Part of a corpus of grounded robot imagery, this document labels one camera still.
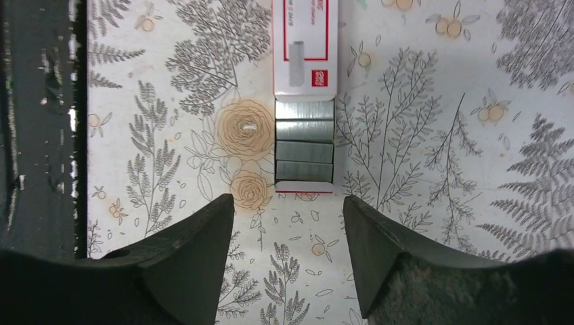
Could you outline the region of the red staple box sleeve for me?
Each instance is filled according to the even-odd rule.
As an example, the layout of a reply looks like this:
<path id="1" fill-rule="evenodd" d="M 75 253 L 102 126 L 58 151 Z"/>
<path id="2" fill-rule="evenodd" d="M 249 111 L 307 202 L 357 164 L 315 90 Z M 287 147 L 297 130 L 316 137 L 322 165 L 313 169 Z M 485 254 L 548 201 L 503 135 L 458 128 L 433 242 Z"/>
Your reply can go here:
<path id="1" fill-rule="evenodd" d="M 273 94 L 283 103 L 330 101 L 338 92 L 337 0 L 272 4 Z"/>

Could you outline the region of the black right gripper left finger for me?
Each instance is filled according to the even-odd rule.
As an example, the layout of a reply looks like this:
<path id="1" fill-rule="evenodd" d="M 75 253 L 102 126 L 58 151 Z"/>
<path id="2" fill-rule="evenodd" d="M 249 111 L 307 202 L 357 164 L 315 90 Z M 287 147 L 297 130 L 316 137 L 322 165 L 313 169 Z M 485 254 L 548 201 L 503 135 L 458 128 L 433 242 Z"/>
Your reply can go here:
<path id="1" fill-rule="evenodd" d="M 101 259 L 1 251 L 2 324 L 214 324 L 234 224 L 222 194 Z"/>

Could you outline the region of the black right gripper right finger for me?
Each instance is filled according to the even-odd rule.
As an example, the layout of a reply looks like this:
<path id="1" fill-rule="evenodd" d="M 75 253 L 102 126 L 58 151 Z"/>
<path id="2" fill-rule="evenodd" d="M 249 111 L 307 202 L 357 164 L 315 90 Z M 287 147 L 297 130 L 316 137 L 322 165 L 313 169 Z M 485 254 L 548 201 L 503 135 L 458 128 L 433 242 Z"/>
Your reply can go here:
<path id="1" fill-rule="evenodd" d="M 514 263 L 463 253 L 343 203 L 361 316 L 370 324 L 572 324 L 573 251 Z"/>

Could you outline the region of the red staple box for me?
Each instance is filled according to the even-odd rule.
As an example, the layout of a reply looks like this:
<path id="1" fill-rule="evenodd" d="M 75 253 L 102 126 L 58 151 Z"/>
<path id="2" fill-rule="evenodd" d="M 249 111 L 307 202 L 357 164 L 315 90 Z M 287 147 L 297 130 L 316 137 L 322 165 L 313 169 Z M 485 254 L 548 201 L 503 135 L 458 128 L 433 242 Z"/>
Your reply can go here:
<path id="1" fill-rule="evenodd" d="M 334 100 L 275 101 L 275 191 L 334 192 Z"/>

